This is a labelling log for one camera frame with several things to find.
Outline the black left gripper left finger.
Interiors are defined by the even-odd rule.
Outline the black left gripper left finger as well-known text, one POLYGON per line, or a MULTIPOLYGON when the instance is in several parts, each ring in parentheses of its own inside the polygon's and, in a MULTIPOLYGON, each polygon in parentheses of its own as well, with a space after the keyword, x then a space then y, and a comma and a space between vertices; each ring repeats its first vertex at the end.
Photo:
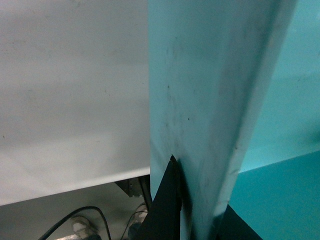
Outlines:
POLYGON ((181 210, 181 176, 177 160, 172 155, 136 239, 179 240, 181 210))

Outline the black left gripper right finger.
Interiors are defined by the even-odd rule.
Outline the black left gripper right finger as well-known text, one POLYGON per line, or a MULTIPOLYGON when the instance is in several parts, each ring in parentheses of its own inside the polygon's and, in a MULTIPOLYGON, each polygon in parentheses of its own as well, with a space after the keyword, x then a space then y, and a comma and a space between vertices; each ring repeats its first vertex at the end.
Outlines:
POLYGON ((217 236, 217 240, 262 240, 262 238, 227 205, 217 236))

